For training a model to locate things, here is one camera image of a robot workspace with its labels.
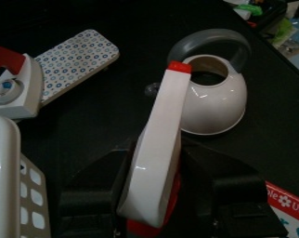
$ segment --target white kettle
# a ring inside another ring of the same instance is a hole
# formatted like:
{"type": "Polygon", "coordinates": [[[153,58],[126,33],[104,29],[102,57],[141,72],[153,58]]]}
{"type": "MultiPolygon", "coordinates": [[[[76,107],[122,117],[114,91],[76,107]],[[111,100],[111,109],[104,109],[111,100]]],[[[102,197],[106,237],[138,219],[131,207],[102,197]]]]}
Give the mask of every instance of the white kettle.
{"type": "Polygon", "coordinates": [[[246,104],[246,86],[239,73],[250,56],[243,36],[227,29],[209,29],[185,37],[170,49],[166,61],[182,61],[191,66],[181,130],[195,135],[215,135],[239,121],[246,104]],[[213,44],[235,45],[233,57],[198,55],[213,44]]]}

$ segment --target red and white packaging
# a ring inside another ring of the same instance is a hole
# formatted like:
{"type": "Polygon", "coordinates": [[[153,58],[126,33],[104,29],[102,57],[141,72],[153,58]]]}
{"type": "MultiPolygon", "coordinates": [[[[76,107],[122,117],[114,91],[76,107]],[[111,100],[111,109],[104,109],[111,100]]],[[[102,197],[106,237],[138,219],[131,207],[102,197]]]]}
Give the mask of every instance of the red and white packaging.
{"type": "Polygon", "coordinates": [[[289,238],[299,238],[299,197],[266,182],[267,202],[278,216],[289,238]]]}

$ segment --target white plastic crate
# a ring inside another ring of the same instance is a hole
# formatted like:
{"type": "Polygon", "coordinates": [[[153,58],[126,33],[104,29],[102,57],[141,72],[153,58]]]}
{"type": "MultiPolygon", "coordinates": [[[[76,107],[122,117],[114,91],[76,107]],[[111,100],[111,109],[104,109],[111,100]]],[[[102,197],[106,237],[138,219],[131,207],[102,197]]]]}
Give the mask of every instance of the white plastic crate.
{"type": "Polygon", "coordinates": [[[0,238],[47,238],[43,173],[19,148],[18,127],[0,116],[0,238]]]}

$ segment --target red cap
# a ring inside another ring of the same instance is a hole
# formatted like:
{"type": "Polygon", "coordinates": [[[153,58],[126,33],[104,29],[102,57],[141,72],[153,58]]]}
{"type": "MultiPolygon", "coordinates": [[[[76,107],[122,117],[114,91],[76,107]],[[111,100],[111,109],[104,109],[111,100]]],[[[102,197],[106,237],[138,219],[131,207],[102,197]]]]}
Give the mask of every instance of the red cap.
{"type": "Polygon", "coordinates": [[[190,73],[191,72],[191,66],[186,63],[181,63],[178,61],[171,61],[167,64],[167,70],[177,71],[181,73],[190,73]]]}

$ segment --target black table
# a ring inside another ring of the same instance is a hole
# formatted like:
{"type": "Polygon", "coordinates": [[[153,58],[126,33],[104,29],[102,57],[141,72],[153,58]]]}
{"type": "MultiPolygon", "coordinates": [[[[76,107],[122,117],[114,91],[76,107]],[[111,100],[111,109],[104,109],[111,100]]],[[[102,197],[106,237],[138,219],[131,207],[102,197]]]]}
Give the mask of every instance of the black table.
{"type": "Polygon", "coordinates": [[[221,1],[138,0],[98,6],[80,13],[87,18],[78,11],[76,18],[59,13],[51,22],[0,36],[0,46],[34,57],[95,29],[120,54],[107,71],[18,124],[22,153],[44,173],[50,200],[84,166],[135,141],[153,104],[145,86],[162,79],[167,51],[186,35],[210,28],[239,32],[253,49],[242,70],[246,111],[226,133],[182,136],[245,162],[299,196],[299,74],[271,46],[221,1]]]}

